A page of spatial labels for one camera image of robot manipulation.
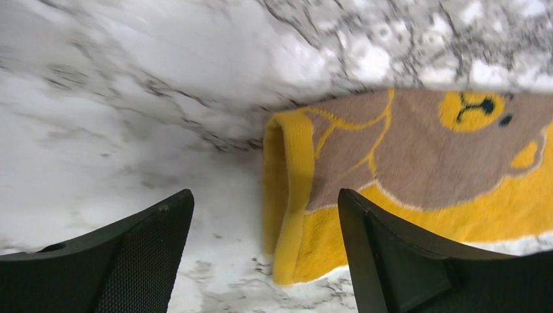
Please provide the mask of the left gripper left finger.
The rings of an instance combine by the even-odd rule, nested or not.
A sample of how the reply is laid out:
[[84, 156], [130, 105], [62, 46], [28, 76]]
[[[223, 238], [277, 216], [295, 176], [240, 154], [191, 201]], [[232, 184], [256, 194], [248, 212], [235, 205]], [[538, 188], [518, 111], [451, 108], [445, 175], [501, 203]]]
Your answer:
[[184, 189], [79, 237], [1, 256], [1, 311], [166, 312], [193, 210]]

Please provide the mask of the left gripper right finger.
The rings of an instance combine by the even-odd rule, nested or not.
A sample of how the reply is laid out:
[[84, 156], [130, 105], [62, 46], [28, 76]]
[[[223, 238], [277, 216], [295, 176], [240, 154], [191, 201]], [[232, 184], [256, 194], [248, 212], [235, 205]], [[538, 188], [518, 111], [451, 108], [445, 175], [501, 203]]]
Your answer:
[[350, 189], [338, 213], [360, 312], [551, 312], [552, 253], [513, 256], [436, 235]]

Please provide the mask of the yellow towel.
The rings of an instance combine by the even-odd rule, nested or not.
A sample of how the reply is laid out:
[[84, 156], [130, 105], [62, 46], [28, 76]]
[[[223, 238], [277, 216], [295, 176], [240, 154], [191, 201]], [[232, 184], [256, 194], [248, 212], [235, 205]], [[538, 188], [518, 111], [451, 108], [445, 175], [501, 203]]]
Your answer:
[[552, 95], [388, 89], [274, 114], [262, 220], [276, 284], [347, 265], [343, 188], [454, 241], [549, 249]]

